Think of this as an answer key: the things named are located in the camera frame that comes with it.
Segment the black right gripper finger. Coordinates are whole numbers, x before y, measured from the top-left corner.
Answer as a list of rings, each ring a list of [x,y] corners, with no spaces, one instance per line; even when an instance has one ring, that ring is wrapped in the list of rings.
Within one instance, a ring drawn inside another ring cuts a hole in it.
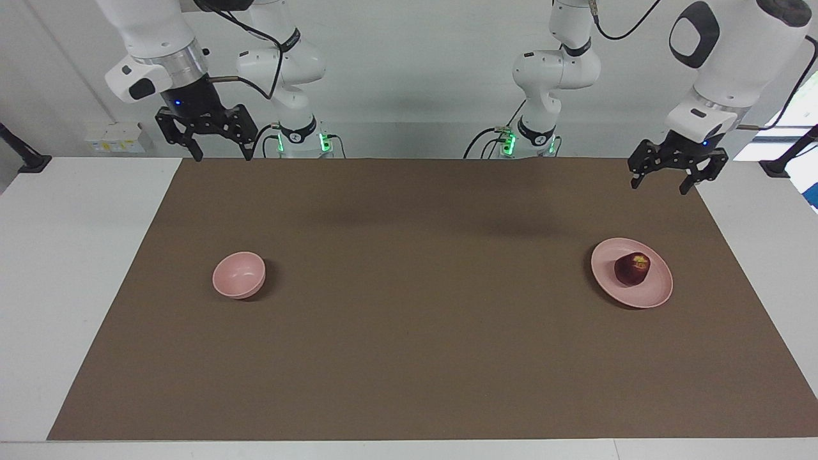
[[[202,161],[204,154],[195,140],[197,132],[196,122],[176,116],[169,109],[160,109],[156,112],[156,123],[164,135],[166,142],[186,148],[193,160]]]
[[[243,159],[246,161],[253,160],[258,127],[248,108],[243,104],[239,104],[236,107],[225,109],[223,116],[222,127],[225,139],[239,146]]]

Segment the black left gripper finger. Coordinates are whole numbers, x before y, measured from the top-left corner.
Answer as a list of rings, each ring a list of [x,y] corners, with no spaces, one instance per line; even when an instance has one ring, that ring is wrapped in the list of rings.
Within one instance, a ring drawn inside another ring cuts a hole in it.
[[[679,186],[681,195],[686,195],[701,181],[714,181],[729,160],[726,151],[713,151],[706,155],[683,155],[681,163],[686,177]]]
[[[626,161],[632,174],[631,189],[636,190],[647,174],[660,168],[658,166],[663,162],[662,155],[660,155],[661,148],[660,144],[655,144],[650,140],[642,140],[634,149]]]

